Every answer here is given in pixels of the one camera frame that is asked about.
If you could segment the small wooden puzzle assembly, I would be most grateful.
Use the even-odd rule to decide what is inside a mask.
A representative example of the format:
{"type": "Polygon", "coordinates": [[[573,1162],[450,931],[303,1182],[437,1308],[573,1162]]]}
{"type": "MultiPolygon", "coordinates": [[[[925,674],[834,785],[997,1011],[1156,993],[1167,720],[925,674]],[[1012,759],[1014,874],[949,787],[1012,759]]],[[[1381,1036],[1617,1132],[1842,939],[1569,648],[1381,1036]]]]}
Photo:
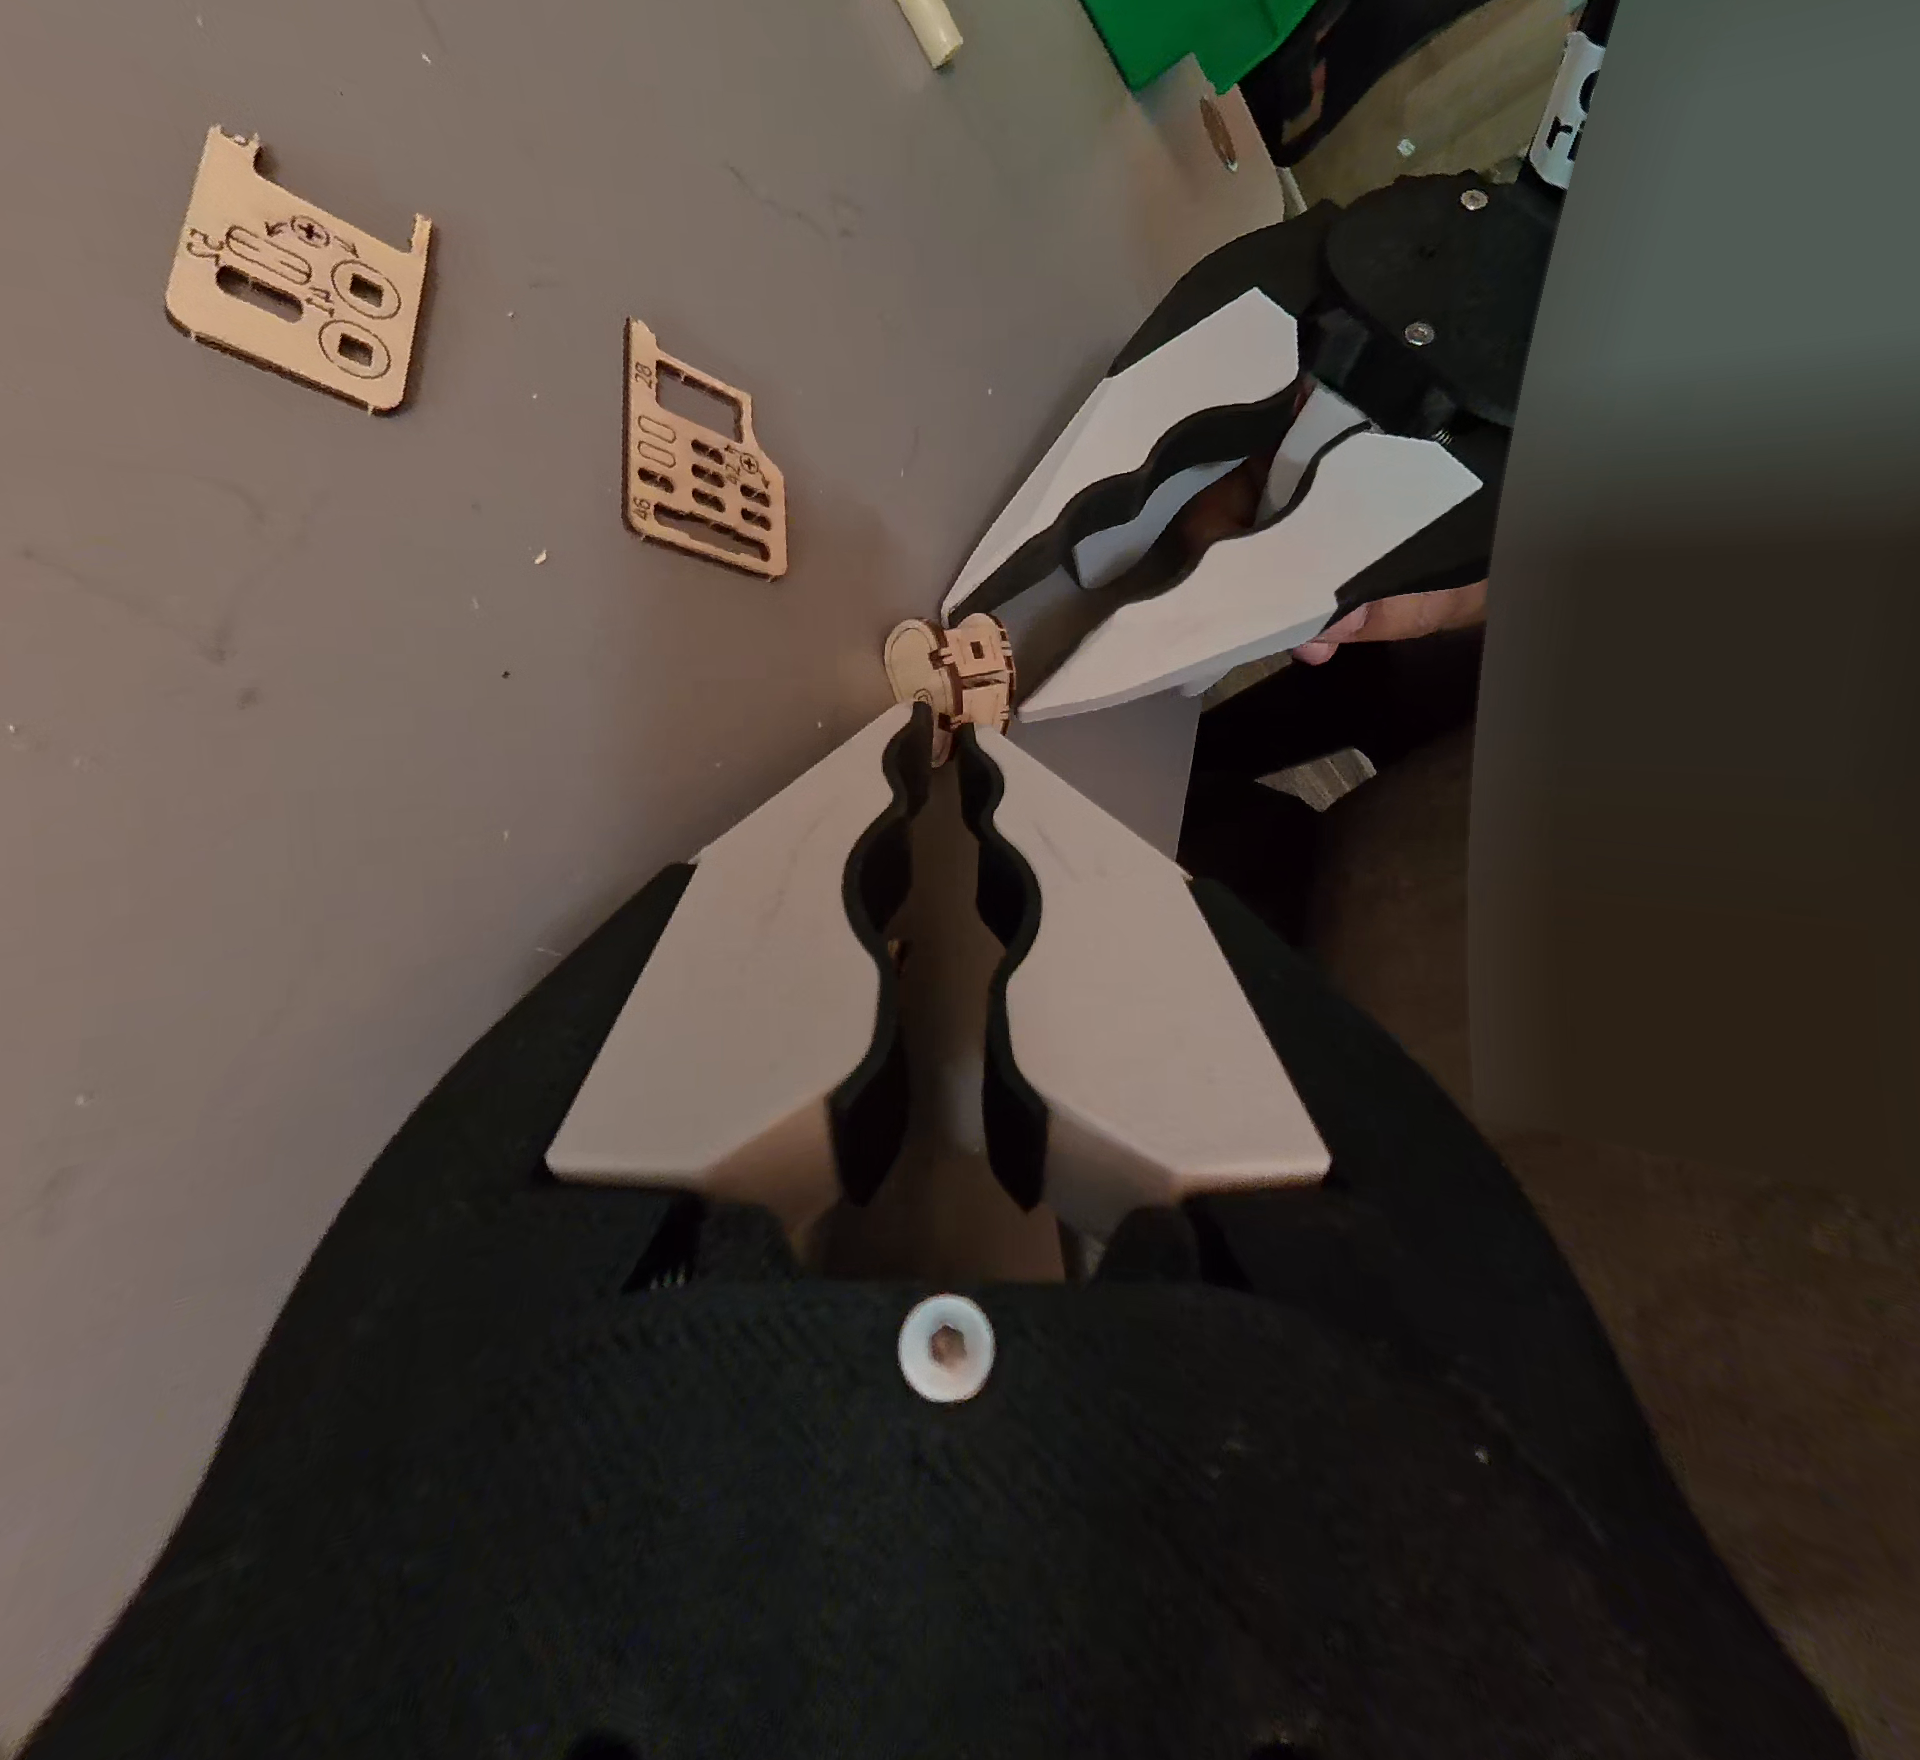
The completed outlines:
{"type": "Polygon", "coordinates": [[[881,648],[895,701],[927,705],[931,769],[947,765],[962,728],[1004,735],[1018,698],[1012,641],[995,615],[973,615],[951,628],[899,622],[881,648]]]}

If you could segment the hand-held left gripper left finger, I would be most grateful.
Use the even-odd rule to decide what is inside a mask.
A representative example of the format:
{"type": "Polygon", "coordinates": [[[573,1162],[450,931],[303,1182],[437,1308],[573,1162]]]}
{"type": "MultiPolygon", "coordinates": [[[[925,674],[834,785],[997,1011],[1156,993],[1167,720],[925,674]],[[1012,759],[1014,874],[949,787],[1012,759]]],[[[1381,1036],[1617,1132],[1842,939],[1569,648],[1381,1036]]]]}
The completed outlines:
{"type": "Polygon", "coordinates": [[[906,1137],[890,936],[920,811],[921,705],[899,704],[709,844],[547,1169],[789,1229],[871,1201],[906,1137]]]}

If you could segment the person's right hand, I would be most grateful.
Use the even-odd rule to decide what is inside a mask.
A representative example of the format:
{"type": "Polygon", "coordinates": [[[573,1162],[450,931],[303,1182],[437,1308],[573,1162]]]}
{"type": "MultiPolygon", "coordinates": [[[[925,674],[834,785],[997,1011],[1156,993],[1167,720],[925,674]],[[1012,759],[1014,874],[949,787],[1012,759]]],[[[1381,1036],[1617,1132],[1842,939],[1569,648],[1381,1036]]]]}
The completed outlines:
{"type": "Polygon", "coordinates": [[[1289,652],[1299,666],[1323,666],[1345,646],[1412,644],[1484,625],[1489,582],[1399,595],[1355,608],[1289,652]]]}

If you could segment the wide flat wooden puzzle piece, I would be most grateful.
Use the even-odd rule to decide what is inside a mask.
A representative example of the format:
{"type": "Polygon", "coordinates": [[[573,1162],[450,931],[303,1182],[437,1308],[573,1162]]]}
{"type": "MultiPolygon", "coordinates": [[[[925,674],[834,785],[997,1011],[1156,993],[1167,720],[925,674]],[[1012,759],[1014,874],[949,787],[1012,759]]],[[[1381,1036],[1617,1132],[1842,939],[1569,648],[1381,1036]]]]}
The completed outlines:
{"type": "Polygon", "coordinates": [[[293,194],[256,135],[206,134],[165,287],[194,341],[374,417],[407,400],[434,225],[404,249],[293,194]]]}

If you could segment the narrow flat wooden puzzle piece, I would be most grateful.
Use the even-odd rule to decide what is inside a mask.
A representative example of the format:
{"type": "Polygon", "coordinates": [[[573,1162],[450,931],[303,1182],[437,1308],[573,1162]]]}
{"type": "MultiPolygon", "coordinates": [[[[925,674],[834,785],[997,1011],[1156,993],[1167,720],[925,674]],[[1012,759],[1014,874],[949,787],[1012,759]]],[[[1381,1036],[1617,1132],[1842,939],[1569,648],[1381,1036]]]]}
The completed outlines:
{"type": "Polygon", "coordinates": [[[664,549],[765,581],[786,575],[786,503],[753,397],[624,326],[621,519],[664,549]]]}

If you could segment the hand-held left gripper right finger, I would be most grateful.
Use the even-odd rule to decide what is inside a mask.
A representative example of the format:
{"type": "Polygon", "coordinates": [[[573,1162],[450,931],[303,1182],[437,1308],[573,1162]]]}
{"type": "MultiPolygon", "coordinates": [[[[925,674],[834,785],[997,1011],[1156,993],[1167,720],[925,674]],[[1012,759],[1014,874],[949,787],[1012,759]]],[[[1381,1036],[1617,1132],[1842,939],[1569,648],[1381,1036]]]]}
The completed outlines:
{"type": "Polygon", "coordinates": [[[1026,755],[956,741],[986,986],[986,1162],[1024,1212],[1107,1241],[1140,1209],[1318,1185],[1331,1152],[1186,872],[1026,755]]]}

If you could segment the grey desk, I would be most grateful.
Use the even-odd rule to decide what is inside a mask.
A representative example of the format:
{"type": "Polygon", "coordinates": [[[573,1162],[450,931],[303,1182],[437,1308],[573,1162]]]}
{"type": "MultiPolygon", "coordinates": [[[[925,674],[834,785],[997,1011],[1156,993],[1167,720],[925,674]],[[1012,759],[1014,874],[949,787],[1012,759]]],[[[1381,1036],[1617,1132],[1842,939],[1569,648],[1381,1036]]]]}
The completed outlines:
{"type": "Polygon", "coordinates": [[[371,1160],[881,705],[1116,350],[1279,213],[1079,0],[4,0],[4,1753],[371,1160]],[[398,413],[194,341],[206,134],[404,249],[398,413]],[[624,326],[747,392],[782,579],[621,519],[624,326]]]}

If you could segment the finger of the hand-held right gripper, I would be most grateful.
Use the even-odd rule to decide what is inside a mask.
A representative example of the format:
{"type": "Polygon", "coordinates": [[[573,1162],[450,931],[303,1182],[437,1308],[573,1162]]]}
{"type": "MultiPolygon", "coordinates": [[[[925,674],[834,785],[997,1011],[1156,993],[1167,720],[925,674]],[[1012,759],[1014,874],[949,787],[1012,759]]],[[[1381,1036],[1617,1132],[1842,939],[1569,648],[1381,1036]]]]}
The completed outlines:
{"type": "Polygon", "coordinates": [[[1231,671],[1315,641],[1348,605],[1412,594],[1360,576],[1451,510],[1484,500],[1482,481],[1445,446],[1385,433],[1354,405],[1307,405],[1269,473],[1265,504],[1284,509],[1210,547],[1162,594],[1122,605],[1077,644],[1026,723],[1079,719],[1162,691],[1199,696],[1231,671]]]}
{"type": "Polygon", "coordinates": [[[1137,520],[1171,476],[1229,466],[1233,441],[1292,388],[1300,320],[1258,289],[1098,381],[989,527],[943,617],[992,614],[1074,550],[1137,520]]]}

